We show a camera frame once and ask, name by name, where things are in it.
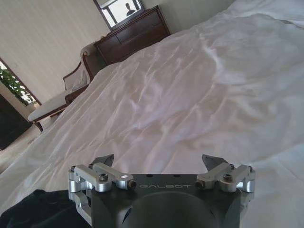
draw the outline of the window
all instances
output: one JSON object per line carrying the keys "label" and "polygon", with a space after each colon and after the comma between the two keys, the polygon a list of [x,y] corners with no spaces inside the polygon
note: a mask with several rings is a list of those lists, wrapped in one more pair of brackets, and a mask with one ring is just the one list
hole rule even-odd
{"label": "window", "polygon": [[19,79],[0,61],[0,81],[20,100],[24,105],[28,105],[36,100],[26,90]]}

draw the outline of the mirror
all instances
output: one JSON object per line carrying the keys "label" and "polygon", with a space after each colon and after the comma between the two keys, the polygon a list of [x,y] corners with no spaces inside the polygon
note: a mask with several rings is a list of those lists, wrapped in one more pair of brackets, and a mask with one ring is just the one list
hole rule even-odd
{"label": "mirror", "polygon": [[93,0],[110,30],[114,30],[144,11],[141,0]]}

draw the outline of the wall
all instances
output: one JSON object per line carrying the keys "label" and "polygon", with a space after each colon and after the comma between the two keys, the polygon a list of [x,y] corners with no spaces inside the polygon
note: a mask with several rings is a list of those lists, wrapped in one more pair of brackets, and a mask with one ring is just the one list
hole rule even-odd
{"label": "wall", "polygon": [[189,29],[225,10],[234,0],[142,0],[146,9],[160,5],[172,33]]}
{"label": "wall", "polygon": [[30,111],[26,109],[25,105],[11,93],[2,82],[0,82],[0,94],[23,116],[23,118],[28,120]]}
{"label": "wall", "polygon": [[[142,1],[146,9],[161,6],[172,33],[209,19],[233,2]],[[62,77],[77,66],[81,48],[109,29],[93,0],[0,0],[0,31],[0,57],[43,103],[64,91]]]}

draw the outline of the hex bolt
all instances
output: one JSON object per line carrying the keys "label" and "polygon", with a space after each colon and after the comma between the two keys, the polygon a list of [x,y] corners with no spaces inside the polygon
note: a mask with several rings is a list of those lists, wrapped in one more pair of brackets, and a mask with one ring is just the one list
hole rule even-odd
{"label": "hex bolt", "polygon": [[70,167],[70,169],[69,169],[69,170],[70,170],[71,172],[74,172],[75,167],[76,167],[76,166],[74,166],[74,165],[73,165],[72,167]]}
{"label": "hex bolt", "polygon": [[203,190],[205,188],[205,183],[200,180],[197,180],[194,186],[199,190]]}
{"label": "hex bolt", "polygon": [[224,181],[226,181],[226,182],[232,182],[232,176],[231,176],[229,173],[226,173],[226,174],[223,176],[223,179],[224,179]]}
{"label": "hex bolt", "polygon": [[103,173],[99,175],[99,180],[100,181],[107,181],[108,180],[108,175]]}
{"label": "hex bolt", "polygon": [[127,183],[127,189],[128,189],[128,190],[133,190],[133,189],[136,188],[136,185],[137,185],[136,181],[130,180],[130,181],[128,181],[128,183]]}

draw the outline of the metal link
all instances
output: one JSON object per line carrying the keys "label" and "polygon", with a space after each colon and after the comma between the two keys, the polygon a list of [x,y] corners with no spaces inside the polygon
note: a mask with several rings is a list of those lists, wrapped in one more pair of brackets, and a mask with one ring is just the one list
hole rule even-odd
{"label": "metal link", "polygon": [[75,202],[77,212],[92,226],[92,211],[86,195],[83,192],[69,193],[69,199]]}
{"label": "metal link", "polygon": [[93,185],[87,181],[77,183],[74,180],[69,180],[68,184],[68,189],[70,190],[70,192],[79,192],[83,190],[93,189]]}
{"label": "metal link", "polygon": [[74,170],[74,178],[70,181],[71,189],[76,190],[91,190],[95,187],[95,190],[98,192],[109,191],[112,188],[112,181],[101,181],[99,178],[99,173],[94,172],[90,168],[84,165],[78,165]]}
{"label": "metal link", "polygon": [[232,167],[228,163],[221,163],[207,173],[199,174],[197,176],[198,183],[201,183],[201,189],[212,189],[215,182],[217,182],[225,173],[231,172]]}
{"label": "metal link", "polygon": [[255,176],[254,170],[246,165],[241,165],[231,173],[231,181],[221,178],[219,186],[222,191],[235,192],[238,189],[244,192],[254,192]]}
{"label": "metal link", "polygon": [[108,176],[112,177],[113,182],[115,182],[119,189],[132,189],[134,188],[134,185],[132,184],[135,184],[136,187],[136,182],[134,181],[133,175],[119,172],[105,164],[94,164],[93,171],[108,174]]}

